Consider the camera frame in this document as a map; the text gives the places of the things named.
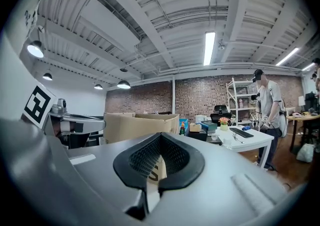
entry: white shelf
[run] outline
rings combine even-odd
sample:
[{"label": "white shelf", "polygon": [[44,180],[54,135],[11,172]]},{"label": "white shelf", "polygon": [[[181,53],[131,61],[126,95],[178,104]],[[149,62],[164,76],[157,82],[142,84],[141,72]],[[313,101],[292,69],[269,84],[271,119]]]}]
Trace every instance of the white shelf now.
[{"label": "white shelf", "polygon": [[[234,81],[234,85],[236,88],[238,87],[247,87],[248,85],[252,84],[252,81]],[[233,83],[230,82],[228,83],[228,88],[233,88],[234,87]]]},{"label": "white shelf", "polygon": [[245,97],[249,98],[252,95],[255,95],[255,94],[238,94],[236,97],[237,98],[245,98]]},{"label": "white shelf", "polygon": [[251,124],[250,120],[242,120],[242,122],[238,122],[238,124]]},{"label": "white shelf", "polygon": [[252,110],[252,109],[256,109],[256,107],[252,107],[252,108],[238,108],[238,111],[241,111],[241,110]]}]

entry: blue box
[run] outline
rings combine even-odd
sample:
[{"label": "blue box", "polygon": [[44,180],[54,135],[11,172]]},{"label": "blue box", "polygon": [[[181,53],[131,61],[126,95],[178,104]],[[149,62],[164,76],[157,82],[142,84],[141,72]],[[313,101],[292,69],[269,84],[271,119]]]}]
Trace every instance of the blue box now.
[{"label": "blue box", "polygon": [[188,119],[179,119],[180,128],[181,128],[182,122],[184,122],[184,130],[186,131],[189,127]]}]

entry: dark pants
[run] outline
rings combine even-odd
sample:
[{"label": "dark pants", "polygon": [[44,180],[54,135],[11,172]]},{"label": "dark pants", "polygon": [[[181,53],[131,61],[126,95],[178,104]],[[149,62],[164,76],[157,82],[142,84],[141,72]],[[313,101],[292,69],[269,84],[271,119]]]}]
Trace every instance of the dark pants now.
[{"label": "dark pants", "polygon": [[[275,169],[274,165],[272,164],[272,159],[273,159],[273,157],[275,155],[275,152],[276,152],[276,149],[277,149],[277,145],[278,145],[278,138],[280,136],[279,128],[261,130],[260,132],[263,132],[263,133],[265,133],[267,135],[270,135],[270,136],[274,137],[274,139],[271,141],[270,151],[269,151],[269,154],[268,154],[268,157],[266,159],[264,167],[267,168],[267,169],[270,169],[270,168]],[[260,163],[260,160],[261,160],[263,152],[264,152],[264,147],[263,148],[259,148],[259,156],[258,156],[258,159],[257,159],[258,163]]]}]

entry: white wall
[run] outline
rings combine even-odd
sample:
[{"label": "white wall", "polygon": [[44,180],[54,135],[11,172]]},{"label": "white wall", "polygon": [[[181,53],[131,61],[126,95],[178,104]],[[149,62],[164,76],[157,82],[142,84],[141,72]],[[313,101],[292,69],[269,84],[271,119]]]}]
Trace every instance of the white wall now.
[{"label": "white wall", "polygon": [[316,92],[316,83],[311,80],[312,74],[315,72],[315,68],[311,68],[303,77],[302,77],[302,85],[304,95],[310,92]]},{"label": "white wall", "polygon": [[104,115],[107,93],[105,90],[96,90],[93,80],[89,79],[92,83],[88,84],[83,76],[78,76],[78,81],[74,81],[60,77],[55,69],[52,71],[53,81],[43,79],[43,72],[36,73],[35,78],[58,98],[65,99],[69,113],[87,116]]},{"label": "white wall", "polygon": [[33,55],[31,55],[26,48],[22,49],[19,58],[21,59],[22,63],[27,68],[27,70],[31,73],[34,67],[36,58]]}]

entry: white ceiling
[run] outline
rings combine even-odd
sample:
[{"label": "white ceiling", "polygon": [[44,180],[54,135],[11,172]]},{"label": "white ceiling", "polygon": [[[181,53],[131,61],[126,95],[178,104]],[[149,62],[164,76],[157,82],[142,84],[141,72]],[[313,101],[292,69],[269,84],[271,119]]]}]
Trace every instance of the white ceiling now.
[{"label": "white ceiling", "polygon": [[[82,15],[90,1],[42,0],[38,25],[47,34],[35,30],[29,41],[40,39],[46,51],[34,71],[50,64],[53,73],[59,67],[111,87],[121,79],[142,83],[221,67],[292,74],[319,57],[318,26],[303,0],[98,0],[140,40],[135,52],[120,50],[108,33],[86,24]],[[209,31],[216,39],[211,65],[203,67]],[[299,51],[285,67],[275,68],[295,47]],[[127,73],[120,71],[123,67]]]}]

